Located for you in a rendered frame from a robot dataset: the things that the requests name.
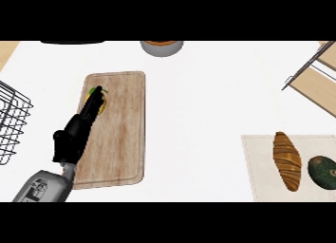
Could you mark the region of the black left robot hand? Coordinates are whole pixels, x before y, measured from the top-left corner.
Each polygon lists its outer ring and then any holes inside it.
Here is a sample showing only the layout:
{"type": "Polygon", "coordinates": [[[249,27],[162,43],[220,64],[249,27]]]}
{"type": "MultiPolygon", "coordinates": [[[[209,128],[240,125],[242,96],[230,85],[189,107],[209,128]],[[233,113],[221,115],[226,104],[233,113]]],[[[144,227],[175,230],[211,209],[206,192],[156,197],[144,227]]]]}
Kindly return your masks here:
{"type": "Polygon", "coordinates": [[[99,85],[84,103],[81,112],[69,119],[65,129],[57,130],[53,134],[54,162],[75,164],[79,161],[102,105],[103,94],[102,86],[99,85]]]}

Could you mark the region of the beige placemat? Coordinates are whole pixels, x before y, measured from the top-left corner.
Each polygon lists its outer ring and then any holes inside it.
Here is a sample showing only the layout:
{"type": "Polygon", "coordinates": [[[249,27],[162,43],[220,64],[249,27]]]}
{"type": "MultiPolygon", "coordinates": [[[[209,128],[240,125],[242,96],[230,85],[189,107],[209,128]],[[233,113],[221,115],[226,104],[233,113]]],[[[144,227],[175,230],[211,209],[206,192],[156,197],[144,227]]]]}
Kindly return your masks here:
{"type": "Polygon", "coordinates": [[[308,175],[308,160],[326,156],[336,162],[336,137],[333,135],[289,135],[301,156],[301,182],[292,192],[283,182],[273,161],[273,135],[243,135],[242,145],[257,201],[336,202],[336,190],[321,188],[308,175]]]}

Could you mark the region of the pale wooden tiered shelf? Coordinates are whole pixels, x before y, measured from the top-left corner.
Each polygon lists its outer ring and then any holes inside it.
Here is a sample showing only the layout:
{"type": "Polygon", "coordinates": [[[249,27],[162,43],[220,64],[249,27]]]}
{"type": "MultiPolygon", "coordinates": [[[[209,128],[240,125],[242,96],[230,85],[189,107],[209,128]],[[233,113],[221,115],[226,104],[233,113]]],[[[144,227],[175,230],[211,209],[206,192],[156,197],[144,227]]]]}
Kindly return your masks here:
{"type": "Polygon", "coordinates": [[[336,41],[321,43],[287,86],[336,118],[336,41]]]}

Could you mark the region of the dark green squash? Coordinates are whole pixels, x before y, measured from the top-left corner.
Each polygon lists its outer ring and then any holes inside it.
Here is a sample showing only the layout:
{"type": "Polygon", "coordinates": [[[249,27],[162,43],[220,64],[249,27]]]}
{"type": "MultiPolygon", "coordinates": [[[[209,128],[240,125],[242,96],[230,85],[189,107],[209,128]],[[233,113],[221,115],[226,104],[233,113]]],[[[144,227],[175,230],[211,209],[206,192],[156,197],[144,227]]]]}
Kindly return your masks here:
{"type": "Polygon", "coordinates": [[[324,190],[336,190],[336,162],[324,156],[314,156],[308,161],[308,175],[324,190]]]}

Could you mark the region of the wooden cutting board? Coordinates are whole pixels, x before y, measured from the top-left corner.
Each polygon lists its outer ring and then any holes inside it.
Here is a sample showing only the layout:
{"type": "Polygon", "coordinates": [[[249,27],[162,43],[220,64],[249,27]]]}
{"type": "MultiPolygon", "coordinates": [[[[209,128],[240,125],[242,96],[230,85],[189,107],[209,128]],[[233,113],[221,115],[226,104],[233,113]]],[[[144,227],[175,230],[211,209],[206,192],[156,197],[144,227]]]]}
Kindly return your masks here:
{"type": "Polygon", "coordinates": [[[131,185],[144,175],[146,74],[143,71],[90,74],[77,111],[99,85],[106,104],[77,163],[75,190],[131,185]]]}

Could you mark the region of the yellow and green vegetable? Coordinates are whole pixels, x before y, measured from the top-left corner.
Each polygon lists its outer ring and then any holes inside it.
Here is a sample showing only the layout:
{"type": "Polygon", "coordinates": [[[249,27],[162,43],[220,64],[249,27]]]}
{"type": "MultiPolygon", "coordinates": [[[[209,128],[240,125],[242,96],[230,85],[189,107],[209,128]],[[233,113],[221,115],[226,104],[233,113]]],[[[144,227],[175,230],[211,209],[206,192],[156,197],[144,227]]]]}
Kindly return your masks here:
{"type": "MultiPolygon", "coordinates": [[[[93,95],[96,89],[97,89],[96,87],[93,87],[93,88],[90,89],[90,91],[88,91],[88,93],[87,93],[87,96],[85,96],[85,100],[84,100],[84,102],[88,101],[90,96],[93,95]]],[[[105,106],[106,106],[106,94],[108,94],[108,91],[106,91],[105,89],[102,89],[100,93],[102,93],[102,100],[103,100],[103,102],[102,102],[102,105],[100,105],[100,107],[99,107],[97,114],[100,114],[100,113],[103,112],[103,109],[105,109],[105,106]]]]}

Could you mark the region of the black appliance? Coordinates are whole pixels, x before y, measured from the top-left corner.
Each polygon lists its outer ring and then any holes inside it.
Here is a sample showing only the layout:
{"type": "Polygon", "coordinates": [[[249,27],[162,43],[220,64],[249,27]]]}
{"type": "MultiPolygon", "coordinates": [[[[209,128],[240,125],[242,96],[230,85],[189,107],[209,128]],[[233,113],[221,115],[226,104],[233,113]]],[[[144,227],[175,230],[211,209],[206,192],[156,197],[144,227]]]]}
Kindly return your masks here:
{"type": "Polygon", "coordinates": [[[90,45],[90,44],[100,44],[105,41],[41,41],[44,44],[51,45],[90,45]]]}

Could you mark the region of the grey cup with orange contents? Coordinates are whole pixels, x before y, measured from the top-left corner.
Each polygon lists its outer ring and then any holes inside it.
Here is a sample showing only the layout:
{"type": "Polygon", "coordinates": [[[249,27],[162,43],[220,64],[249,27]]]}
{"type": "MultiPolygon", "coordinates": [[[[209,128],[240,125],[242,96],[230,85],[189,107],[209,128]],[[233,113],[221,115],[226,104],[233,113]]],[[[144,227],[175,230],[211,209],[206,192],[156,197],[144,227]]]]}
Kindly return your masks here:
{"type": "Polygon", "coordinates": [[[183,48],[183,41],[141,41],[141,48],[155,57],[168,57],[183,48]]]}

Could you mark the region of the brown bread loaf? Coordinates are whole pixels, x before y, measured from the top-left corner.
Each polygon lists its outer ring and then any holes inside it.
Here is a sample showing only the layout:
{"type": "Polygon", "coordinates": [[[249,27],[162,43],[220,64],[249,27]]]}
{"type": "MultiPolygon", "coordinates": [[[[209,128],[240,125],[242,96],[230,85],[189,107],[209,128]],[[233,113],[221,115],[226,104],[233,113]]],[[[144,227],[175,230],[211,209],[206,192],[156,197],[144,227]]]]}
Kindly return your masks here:
{"type": "Polygon", "coordinates": [[[296,192],[301,182],[301,156],[289,136],[282,131],[273,139],[273,161],[287,190],[296,192]]]}

